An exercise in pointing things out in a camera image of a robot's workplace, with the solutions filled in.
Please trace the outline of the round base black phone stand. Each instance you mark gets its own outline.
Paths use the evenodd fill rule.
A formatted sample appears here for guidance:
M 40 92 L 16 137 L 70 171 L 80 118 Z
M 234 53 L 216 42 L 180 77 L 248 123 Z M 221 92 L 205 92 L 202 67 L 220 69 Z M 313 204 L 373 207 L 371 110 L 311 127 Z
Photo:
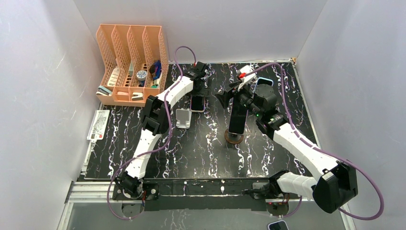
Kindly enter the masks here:
M 230 133 L 228 129 L 225 131 L 225 140 L 230 144 L 239 144 L 243 141 L 244 135 L 243 134 L 234 134 Z

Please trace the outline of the white case phone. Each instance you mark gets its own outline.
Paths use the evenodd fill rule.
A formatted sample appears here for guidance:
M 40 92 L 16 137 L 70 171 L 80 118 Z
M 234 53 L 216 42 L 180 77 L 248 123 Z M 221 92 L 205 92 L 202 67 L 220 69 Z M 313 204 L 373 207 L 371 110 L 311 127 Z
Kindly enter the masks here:
M 190 103 L 190 110 L 196 113 L 202 113 L 205 110 L 205 97 L 204 96 L 192 96 Z

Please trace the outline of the blue case phone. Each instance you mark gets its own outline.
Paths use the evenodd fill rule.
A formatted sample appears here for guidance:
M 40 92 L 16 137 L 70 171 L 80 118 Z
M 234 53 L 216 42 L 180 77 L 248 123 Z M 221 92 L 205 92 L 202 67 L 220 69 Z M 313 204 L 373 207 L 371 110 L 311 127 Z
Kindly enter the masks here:
M 258 79 L 256 81 L 256 86 L 261 85 L 261 84 L 266 84 L 266 85 L 273 86 L 274 82 L 273 82 L 272 79 L 268 79 L 268 78 L 264 78 L 264 77 L 258 77 Z

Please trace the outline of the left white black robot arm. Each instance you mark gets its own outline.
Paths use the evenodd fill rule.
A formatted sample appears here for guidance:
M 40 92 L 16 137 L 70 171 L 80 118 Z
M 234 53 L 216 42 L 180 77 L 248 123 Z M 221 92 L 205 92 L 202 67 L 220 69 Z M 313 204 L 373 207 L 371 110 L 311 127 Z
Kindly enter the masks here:
M 133 157 L 123 164 L 117 171 L 121 175 L 114 176 L 115 186 L 130 199 L 138 199 L 143 194 L 143 178 L 146 174 L 147 164 L 153 152 L 164 149 L 155 149 L 157 141 L 163 134 L 171 129 L 171 109 L 185 95 L 195 93 L 204 88 L 204 78 L 209 66 L 196 62 L 194 66 L 181 73 L 177 80 L 165 91 L 157 96 L 149 96 L 145 107 L 141 110 L 141 135 Z

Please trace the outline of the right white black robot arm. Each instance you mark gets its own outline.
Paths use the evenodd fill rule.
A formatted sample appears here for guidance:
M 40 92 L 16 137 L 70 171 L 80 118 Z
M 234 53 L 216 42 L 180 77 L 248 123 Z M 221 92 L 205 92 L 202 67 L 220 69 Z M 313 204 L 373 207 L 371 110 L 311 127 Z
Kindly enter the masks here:
M 358 195 L 357 175 L 354 167 L 342 160 L 320 152 L 277 108 L 277 96 L 269 84 L 259 84 L 254 92 L 238 82 L 215 94 L 223 108 L 229 100 L 242 106 L 256 117 L 259 130 L 294 155 L 310 171 L 311 176 L 281 170 L 269 178 L 261 188 L 244 190 L 254 199 L 283 198 L 288 193 L 314 200 L 325 212 L 333 213 Z

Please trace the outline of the clear case phone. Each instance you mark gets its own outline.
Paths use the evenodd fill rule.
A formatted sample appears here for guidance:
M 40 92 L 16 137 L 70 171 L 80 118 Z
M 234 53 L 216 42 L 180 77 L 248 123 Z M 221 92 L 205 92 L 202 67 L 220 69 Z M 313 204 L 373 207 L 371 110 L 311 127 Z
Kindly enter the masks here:
M 234 97 L 228 131 L 232 134 L 242 135 L 245 130 L 247 109 Z

